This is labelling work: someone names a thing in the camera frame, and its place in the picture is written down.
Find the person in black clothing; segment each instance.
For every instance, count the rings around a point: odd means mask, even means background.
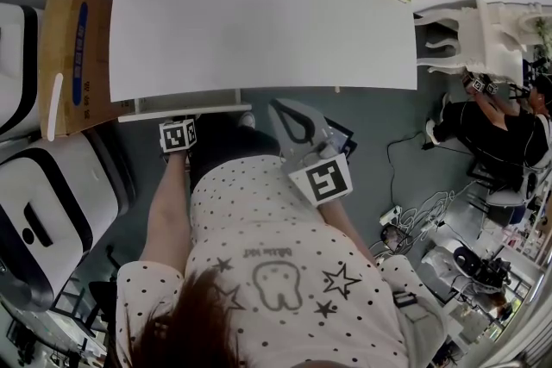
[[[474,101],[446,103],[441,120],[428,120],[426,132],[435,145],[456,137],[490,172],[497,172],[518,187],[525,167],[539,165],[549,150],[549,107],[552,109],[552,81],[539,76],[528,98],[531,112],[515,110],[497,96],[473,88]]]

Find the brown hair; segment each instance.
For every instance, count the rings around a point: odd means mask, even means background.
[[[130,344],[129,366],[248,366],[240,361],[237,340],[232,345],[229,310],[225,311],[216,293],[215,278],[215,271],[199,277],[191,274],[172,313],[158,317],[155,311],[150,313],[141,335]]]
[[[497,308],[500,308],[508,303],[508,300],[506,299],[506,296],[502,291],[499,291],[498,293],[492,293],[488,296],[491,300],[492,305]]]

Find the black stripe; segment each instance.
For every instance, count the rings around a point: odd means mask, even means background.
[[[38,15],[29,6],[21,6],[21,9],[25,16],[21,101],[16,112],[0,127],[0,135],[13,129],[25,119],[35,106],[38,91]]]
[[[78,237],[83,244],[84,257],[92,248],[92,242],[94,241],[92,229],[90,228],[88,220],[86,220],[85,214],[78,205],[75,196],[72,194],[71,188],[69,187],[69,184],[67,184],[63,173],[61,173],[60,168],[55,162],[55,159],[53,159],[52,155],[44,149],[40,149],[39,147],[30,147],[29,149],[16,153],[2,164],[19,158],[32,159],[44,171],[46,178],[48,178],[48,181],[52,185],[52,189],[56,197],[60,200],[63,209],[67,213],[67,216],[69,216],[72,225],[77,231]]]
[[[19,309],[46,311],[53,304],[52,285],[1,205],[0,231],[0,258],[6,267],[0,275],[4,298]]]
[[[42,225],[41,220],[38,219],[38,216],[30,203],[28,203],[25,206],[25,209],[23,209],[23,214],[25,215],[28,225],[34,233],[34,236],[36,236],[36,238],[41,242],[42,246],[50,247],[53,244],[52,238],[50,238],[50,235]]]

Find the black cable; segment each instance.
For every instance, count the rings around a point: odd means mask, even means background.
[[[387,144],[387,161],[389,162],[389,165],[391,166],[392,168],[392,175],[391,175],[391,183],[389,183],[389,193],[390,193],[390,196],[391,196],[391,205],[393,207],[395,207],[397,204],[395,204],[395,201],[394,201],[394,198],[393,198],[393,181],[395,180],[395,166],[393,165],[393,163],[391,162],[391,156],[389,155],[389,147],[395,145],[395,144],[399,144],[399,143],[402,143],[404,141],[409,141],[409,140],[414,140],[417,136],[419,136],[420,134],[423,134],[423,132],[420,130],[420,131],[417,131],[414,135],[412,136],[406,136],[400,140],[395,140],[395,141],[391,141],[390,143]]]
[[[439,149],[443,149],[445,151],[458,152],[458,153],[463,153],[464,155],[474,156],[471,152],[458,151],[456,149],[451,149],[450,147],[445,147],[445,146],[436,146],[436,147],[438,147]]]
[[[458,232],[456,232],[456,230],[454,230],[452,227],[450,227],[446,222],[443,223],[443,226],[447,226],[448,228],[450,228],[453,232],[455,232],[456,235],[460,236],[462,241],[464,242],[464,244],[467,244],[467,241],[462,237],[461,234],[459,234]]]

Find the hand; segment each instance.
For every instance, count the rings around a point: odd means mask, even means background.
[[[169,153],[169,157],[182,157],[183,159],[186,159],[187,156],[188,156],[187,149]]]
[[[468,95],[470,96],[476,96],[477,94],[479,94],[480,92],[478,90],[476,90],[473,86],[468,86],[466,88],[466,92],[468,93]]]

